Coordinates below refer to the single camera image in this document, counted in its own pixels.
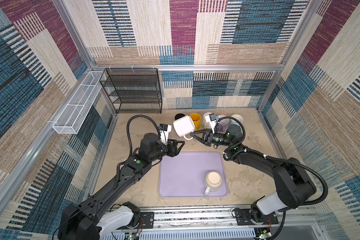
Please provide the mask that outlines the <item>yellow ceramic mug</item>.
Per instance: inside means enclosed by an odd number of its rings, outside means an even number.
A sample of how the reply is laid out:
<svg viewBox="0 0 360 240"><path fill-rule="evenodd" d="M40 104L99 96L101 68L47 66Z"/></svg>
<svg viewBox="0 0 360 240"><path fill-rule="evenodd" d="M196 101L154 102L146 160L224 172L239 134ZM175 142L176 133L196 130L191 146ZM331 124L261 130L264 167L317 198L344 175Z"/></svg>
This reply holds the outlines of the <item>yellow ceramic mug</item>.
<svg viewBox="0 0 360 240"><path fill-rule="evenodd" d="M200 128L201 125L201 115L198 113L191 113L190 117L195 125L195 131L197 131Z"/></svg>

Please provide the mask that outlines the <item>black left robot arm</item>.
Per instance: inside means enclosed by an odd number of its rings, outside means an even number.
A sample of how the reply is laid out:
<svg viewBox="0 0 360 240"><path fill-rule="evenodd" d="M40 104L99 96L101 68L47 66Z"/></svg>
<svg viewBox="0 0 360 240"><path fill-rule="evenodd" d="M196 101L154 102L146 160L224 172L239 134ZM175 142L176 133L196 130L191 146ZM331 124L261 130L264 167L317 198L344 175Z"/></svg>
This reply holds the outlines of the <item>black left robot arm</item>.
<svg viewBox="0 0 360 240"><path fill-rule="evenodd" d="M128 142L131 142L130 124L134 119L149 120L156 130L147 133L141 145L130 151L128 158L116 167L116 175L99 191L75 206L68 205L62 214L61 223L52 237L59 240L100 240L120 227L136 227L140 221L140 209L130 203L122 204L113 212L108 209L131 186L143 178L163 157L177 156L185 141L169 139L161 134L155 121L145 115L131 117L126 126Z"/></svg>

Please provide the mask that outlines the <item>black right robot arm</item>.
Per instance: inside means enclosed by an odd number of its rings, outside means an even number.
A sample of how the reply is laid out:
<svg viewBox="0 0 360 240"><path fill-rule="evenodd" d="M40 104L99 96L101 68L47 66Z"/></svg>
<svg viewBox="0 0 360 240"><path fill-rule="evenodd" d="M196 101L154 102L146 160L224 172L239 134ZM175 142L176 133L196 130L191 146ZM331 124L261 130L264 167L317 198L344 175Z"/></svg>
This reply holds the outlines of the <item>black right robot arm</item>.
<svg viewBox="0 0 360 240"><path fill-rule="evenodd" d="M220 133L218 128L224 119L217 120L213 114L209 115L206 120L210 127L191 132L191 137L209 147L225 146L225 161L249 166L274 180L276 191L251 205L249 214L253 224L262 224L274 212L315 205L326 199L329 187L319 173L295 158L275 158L245 146L245 128L235 118L231 118L234 124L230 125L225 133Z"/></svg>

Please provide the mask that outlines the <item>light blue ceramic mug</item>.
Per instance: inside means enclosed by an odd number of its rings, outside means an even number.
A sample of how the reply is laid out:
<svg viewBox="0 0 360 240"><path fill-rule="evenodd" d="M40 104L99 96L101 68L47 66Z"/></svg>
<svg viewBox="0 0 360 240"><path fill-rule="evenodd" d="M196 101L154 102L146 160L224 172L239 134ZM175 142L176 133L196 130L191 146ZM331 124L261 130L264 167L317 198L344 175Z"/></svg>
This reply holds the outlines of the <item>light blue ceramic mug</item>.
<svg viewBox="0 0 360 240"><path fill-rule="evenodd" d="M241 115L238 115L238 114L234 114L231 116L231 119L230 119L230 124L231 125L240 125L240 124L243 124L244 122L244 118L241 116Z"/></svg>

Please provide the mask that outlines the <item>white upside-down mug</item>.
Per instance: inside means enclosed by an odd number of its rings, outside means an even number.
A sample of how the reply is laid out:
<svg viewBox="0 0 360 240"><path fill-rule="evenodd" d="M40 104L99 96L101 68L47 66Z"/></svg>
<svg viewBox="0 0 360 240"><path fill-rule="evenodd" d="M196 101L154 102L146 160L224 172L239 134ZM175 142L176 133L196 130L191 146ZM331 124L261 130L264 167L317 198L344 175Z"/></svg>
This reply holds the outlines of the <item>white upside-down mug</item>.
<svg viewBox="0 0 360 240"><path fill-rule="evenodd" d="M193 137L190 138L186 137L186 135L189 135L190 133L194 132L196 129L195 124L189 115L186 115L178 120L175 120L173 122L173 127L179 137L184 138L188 141L193 139Z"/></svg>

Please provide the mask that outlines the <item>black ceramic mug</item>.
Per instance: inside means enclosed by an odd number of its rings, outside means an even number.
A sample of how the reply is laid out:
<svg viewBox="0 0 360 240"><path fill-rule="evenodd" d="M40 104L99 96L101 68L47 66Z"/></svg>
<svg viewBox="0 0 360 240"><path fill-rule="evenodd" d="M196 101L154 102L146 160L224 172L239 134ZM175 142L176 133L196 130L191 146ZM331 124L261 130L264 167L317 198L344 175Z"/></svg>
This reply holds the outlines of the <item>black ceramic mug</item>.
<svg viewBox="0 0 360 240"><path fill-rule="evenodd" d="M181 118L183 118L185 116L185 114L179 113L175 115L175 120L179 120Z"/></svg>

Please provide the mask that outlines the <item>lavender ceramic mug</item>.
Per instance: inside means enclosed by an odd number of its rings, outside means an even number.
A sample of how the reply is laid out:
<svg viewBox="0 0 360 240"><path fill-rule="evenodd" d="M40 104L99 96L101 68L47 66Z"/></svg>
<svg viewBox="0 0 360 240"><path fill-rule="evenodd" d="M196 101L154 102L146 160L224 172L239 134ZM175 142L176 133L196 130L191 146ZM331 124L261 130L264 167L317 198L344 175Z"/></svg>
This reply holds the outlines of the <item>lavender ceramic mug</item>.
<svg viewBox="0 0 360 240"><path fill-rule="evenodd" d="M221 118L225 118L225 117L226 117L225 115L218 115L218 119L220 120L218 132L223 134L227 131L227 128L229 127L230 124L230 119L221 120Z"/></svg>

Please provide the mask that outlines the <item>white faceted ceramic mug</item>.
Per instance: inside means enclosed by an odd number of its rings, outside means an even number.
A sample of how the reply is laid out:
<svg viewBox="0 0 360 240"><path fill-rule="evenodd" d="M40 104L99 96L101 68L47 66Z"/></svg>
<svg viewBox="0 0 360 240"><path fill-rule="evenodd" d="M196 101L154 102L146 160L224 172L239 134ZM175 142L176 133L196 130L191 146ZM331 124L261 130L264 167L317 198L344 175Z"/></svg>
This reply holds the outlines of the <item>white faceted ceramic mug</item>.
<svg viewBox="0 0 360 240"><path fill-rule="evenodd" d="M211 115L212 113L207 112L203 115L203 127L204 129L210 129L211 128Z"/></svg>

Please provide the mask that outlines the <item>cream upside-down mug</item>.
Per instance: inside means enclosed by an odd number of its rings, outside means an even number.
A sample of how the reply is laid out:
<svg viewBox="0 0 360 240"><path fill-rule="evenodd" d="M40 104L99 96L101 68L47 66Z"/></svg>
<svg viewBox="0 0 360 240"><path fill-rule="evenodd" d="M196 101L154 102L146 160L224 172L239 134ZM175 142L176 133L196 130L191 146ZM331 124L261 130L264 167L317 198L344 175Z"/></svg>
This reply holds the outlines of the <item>cream upside-down mug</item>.
<svg viewBox="0 0 360 240"><path fill-rule="evenodd" d="M205 191L204 196L209 196L211 193L218 191L223 184L223 177L215 171L207 173L205 177Z"/></svg>

